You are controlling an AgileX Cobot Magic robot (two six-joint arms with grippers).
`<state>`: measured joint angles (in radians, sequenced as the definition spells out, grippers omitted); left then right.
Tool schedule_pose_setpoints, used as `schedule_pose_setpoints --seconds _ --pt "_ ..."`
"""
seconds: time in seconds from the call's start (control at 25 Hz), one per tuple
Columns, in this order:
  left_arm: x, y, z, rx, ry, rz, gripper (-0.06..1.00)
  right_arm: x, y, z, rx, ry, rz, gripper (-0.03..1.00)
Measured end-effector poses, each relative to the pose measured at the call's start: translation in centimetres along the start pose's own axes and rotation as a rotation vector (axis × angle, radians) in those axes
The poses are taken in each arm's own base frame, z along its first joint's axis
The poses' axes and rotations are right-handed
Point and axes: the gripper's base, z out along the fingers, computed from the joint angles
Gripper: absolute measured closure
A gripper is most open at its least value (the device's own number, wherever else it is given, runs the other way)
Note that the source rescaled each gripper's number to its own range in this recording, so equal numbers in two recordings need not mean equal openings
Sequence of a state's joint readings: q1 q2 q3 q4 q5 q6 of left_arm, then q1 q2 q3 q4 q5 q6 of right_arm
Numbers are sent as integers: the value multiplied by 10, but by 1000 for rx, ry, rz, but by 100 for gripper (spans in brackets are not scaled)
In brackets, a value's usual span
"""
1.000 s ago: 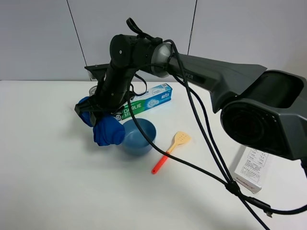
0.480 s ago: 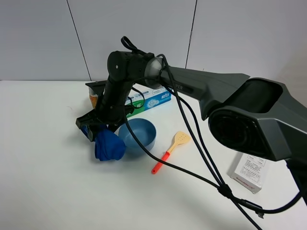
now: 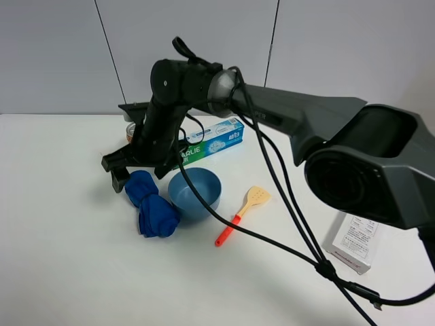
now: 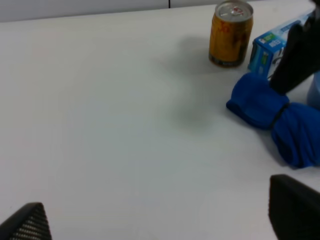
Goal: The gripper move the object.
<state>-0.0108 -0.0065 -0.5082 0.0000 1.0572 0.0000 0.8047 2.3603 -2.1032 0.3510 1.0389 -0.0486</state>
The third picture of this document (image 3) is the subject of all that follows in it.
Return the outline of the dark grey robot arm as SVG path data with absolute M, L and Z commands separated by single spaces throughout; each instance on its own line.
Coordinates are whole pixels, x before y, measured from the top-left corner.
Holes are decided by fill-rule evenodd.
M 122 106 L 134 121 L 132 142 L 103 156 L 115 191 L 128 167 L 152 167 L 158 178 L 178 165 L 179 139 L 190 109 L 218 117 L 248 117 L 290 138 L 295 165 L 311 191 L 334 209 L 403 230 L 417 229 L 434 257 L 434 135 L 415 113 L 369 105 L 353 97 L 324 97 L 251 86 L 236 67 L 201 58 L 157 61 L 152 98 Z

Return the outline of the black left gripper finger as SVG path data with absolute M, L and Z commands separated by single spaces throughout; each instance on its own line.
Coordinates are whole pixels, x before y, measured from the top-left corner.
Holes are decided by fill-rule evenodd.
M 115 193 L 119 194 L 126 183 L 130 180 L 130 173 L 126 167 L 113 168 L 110 170 L 111 184 Z

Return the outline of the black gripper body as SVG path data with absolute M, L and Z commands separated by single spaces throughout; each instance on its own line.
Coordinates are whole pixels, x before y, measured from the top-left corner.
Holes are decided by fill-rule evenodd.
M 155 176 L 162 179 L 177 165 L 176 145 L 180 142 L 174 136 L 151 141 L 139 137 L 103 156 L 101 164 L 114 180 L 129 180 L 128 167 L 154 168 Z

